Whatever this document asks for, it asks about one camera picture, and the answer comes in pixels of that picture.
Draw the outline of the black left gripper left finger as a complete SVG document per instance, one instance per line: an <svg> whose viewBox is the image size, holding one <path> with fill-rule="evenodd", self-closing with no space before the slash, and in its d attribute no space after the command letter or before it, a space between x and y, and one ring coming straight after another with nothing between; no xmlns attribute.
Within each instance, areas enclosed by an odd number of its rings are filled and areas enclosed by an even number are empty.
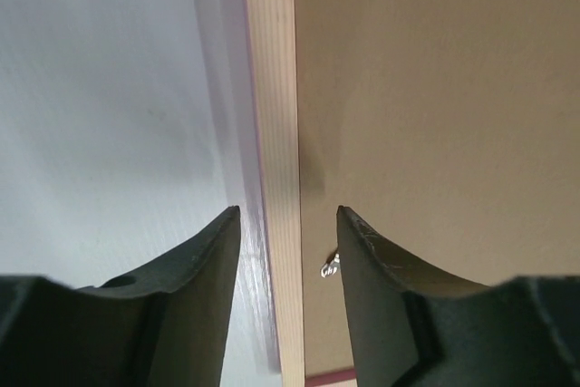
<svg viewBox="0 0 580 387"><path fill-rule="evenodd" d="M3 276L1 383L219 385L240 241L240 210L230 207L99 287Z"/></svg>

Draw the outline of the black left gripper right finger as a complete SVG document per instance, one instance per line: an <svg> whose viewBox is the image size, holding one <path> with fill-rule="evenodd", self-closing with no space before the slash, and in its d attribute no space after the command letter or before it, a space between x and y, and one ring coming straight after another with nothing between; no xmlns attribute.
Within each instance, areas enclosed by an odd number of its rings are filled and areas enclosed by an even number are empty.
<svg viewBox="0 0 580 387"><path fill-rule="evenodd" d="M576 386L579 279L487 286L336 214L343 295L361 386Z"/></svg>

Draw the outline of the brown cardboard backing board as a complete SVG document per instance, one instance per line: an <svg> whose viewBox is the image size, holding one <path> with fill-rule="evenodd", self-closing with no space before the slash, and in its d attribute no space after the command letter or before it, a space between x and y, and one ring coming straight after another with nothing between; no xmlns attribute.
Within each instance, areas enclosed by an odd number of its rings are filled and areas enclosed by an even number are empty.
<svg viewBox="0 0 580 387"><path fill-rule="evenodd" d="M295 0L304 354L353 364L336 210L483 284L579 271L579 0Z"/></svg>

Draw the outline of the pink wooden picture frame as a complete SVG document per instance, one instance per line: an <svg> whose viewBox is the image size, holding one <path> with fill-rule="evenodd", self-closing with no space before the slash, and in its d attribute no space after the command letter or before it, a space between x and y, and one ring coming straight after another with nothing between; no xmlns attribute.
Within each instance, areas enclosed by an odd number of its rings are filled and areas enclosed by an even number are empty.
<svg viewBox="0 0 580 387"><path fill-rule="evenodd" d="M305 375L295 0L246 0L278 351L285 386L354 386Z"/></svg>

